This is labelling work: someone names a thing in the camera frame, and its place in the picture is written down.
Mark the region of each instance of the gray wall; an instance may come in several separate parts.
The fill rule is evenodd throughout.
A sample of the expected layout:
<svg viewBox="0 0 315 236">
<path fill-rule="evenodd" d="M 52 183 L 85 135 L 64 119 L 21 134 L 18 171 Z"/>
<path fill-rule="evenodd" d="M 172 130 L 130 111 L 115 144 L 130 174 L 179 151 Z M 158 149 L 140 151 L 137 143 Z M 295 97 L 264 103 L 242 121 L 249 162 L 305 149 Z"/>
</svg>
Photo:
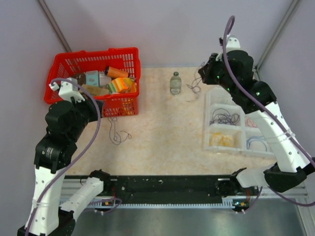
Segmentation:
<svg viewBox="0 0 315 236">
<path fill-rule="evenodd" d="M 315 1 L 303 0 L 261 69 L 299 142 L 315 156 Z"/>
<path fill-rule="evenodd" d="M 34 0 L 0 0 L 0 32 L 0 234 L 13 236 L 30 213 L 45 80 L 62 47 Z"/>
<path fill-rule="evenodd" d="M 73 51 L 139 48 L 143 66 L 197 66 L 227 19 L 258 60 L 291 0 L 46 0 Z"/>
</svg>

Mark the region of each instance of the bottle label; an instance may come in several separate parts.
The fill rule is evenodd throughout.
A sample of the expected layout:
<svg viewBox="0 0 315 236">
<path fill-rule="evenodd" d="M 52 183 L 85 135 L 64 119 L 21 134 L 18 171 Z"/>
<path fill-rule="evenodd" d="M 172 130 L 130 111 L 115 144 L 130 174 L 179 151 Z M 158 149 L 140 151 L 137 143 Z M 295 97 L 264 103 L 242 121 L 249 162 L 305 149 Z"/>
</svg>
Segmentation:
<svg viewBox="0 0 315 236">
<path fill-rule="evenodd" d="M 180 92 L 179 88 L 171 88 L 171 92 L 174 94 L 178 94 Z"/>
</svg>

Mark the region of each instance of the clear bottle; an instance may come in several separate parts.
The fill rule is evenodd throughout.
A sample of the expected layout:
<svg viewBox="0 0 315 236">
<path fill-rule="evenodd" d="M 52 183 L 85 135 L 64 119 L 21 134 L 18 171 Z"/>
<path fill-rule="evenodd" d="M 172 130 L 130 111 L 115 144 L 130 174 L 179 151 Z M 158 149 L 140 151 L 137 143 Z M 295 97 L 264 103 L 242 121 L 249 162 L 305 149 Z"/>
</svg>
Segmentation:
<svg viewBox="0 0 315 236">
<path fill-rule="evenodd" d="M 179 77 L 177 71 L 174 72 L 173 77 L 170 80 L 170 92 L 172 95 L 177 96 L 180 94 L 182 88 L 182 79 Z"/>
</svg>

